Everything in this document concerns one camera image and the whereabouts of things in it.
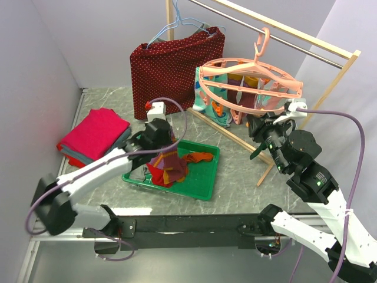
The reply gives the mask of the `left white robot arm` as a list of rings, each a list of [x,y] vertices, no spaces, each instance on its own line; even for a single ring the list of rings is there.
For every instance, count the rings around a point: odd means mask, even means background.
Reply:
[[[143,131],[125,140],[109,154],[72,173],[39,180],[31,209],[50,235],[59,235],[73,226],[83,226],[110,237],[120,228],[118,217],[107,206],[80,205],[79,201],[110,179],[132,172],[171,146],[171,126],[154,119]]]

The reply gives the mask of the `maroon yellow striped sock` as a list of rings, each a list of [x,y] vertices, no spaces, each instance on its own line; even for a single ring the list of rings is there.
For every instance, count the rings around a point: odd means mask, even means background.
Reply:
[[[165,170],[171,182],[183,182],[189,172],[187,162],[178,155],[177,146],[159,153],[148,164]]]

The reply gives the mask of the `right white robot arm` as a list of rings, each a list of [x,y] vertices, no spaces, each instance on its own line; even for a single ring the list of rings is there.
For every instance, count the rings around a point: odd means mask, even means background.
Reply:
[[[322,148],[313,134],[297,130],[294,120],[279,122],[267,113],[246,116],[249,137],[267,149],[281,174],[290,176],[288,187],[325,222],[324,233],[269,204],[258,215],[259,230],[289,236],[320,255],[332,272],[346,282],[376,282],[376,240],[347,207],[330,171],[316,162]]]

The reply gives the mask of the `pink round clip hanger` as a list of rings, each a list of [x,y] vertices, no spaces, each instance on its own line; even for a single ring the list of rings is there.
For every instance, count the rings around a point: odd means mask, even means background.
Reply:
[[[280,114],[279,103],[301,98],[303,83],[285,71],[261,62],[267,50],[270,31],[263,28],[254,43],[254,58],[220,58],[197,67],[193,110],[215,123],[228,127],[241,124],[247,114]]]

